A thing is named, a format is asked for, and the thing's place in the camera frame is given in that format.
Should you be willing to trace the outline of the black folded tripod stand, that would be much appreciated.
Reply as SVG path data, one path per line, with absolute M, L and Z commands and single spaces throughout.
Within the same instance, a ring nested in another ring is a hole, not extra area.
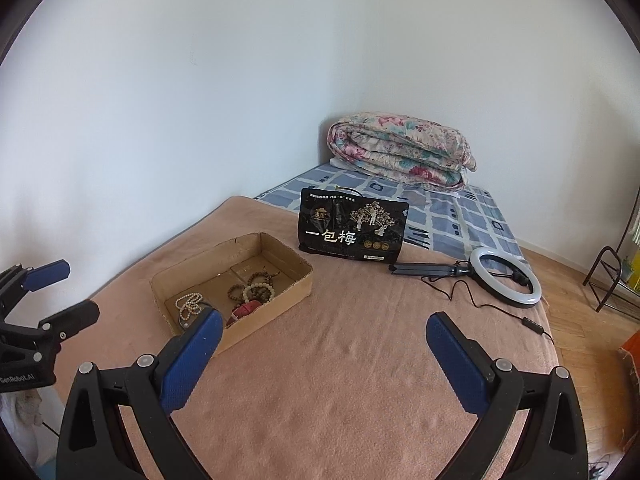
M 455 263 L 400 263 L 390 265 L 390 273 L 394 275 L 417 276 L 418 278 L 460 278 L 474 273 L 472 266 L 466 262 Z

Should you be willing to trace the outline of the black snack bag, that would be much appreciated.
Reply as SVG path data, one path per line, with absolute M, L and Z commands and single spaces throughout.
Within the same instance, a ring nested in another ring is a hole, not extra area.
M 408 212 L 404 202 L 304 188 L 298 247 L 310 254 L 394 263 L 404 244 Z

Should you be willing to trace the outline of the black metal rack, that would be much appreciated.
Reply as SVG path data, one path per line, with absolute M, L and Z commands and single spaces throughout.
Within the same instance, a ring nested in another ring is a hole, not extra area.
M 623 315 L 634 322 L 639 321 L 639 293 L 624 280 L 623 248 L 631 242 L 631 228 L 639 213 L 639 191 L 634 194 L 630 213 L 615 246 L 604 245 L 592 265 L 582 286 L 587 287 L 596 300 L 594 312 L 604 310 Z

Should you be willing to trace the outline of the brown cardboard box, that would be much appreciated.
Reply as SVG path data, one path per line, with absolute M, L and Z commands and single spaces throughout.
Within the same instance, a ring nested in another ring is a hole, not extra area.
M 265 232 L 226 240 L 151 280 L 158 310 L 183 333 L 211 307 L 222 316 L 221 354 L 307 298 L 314 269 Z

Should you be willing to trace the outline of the yellow box on rack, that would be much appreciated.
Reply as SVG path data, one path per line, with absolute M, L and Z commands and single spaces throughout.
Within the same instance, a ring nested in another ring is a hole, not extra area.
M 640 288 L 640 250 L 624 260 L 625 283 L 633 290 Z

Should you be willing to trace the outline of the folded floral quilt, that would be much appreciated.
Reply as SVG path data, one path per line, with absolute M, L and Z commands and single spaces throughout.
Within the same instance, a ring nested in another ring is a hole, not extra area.
M 326 145 L 337 162 L 365 174 L 434 191 L 460 190 L 476 170 L 459 130 L 412 116 L 345 116 L 329 128 Z

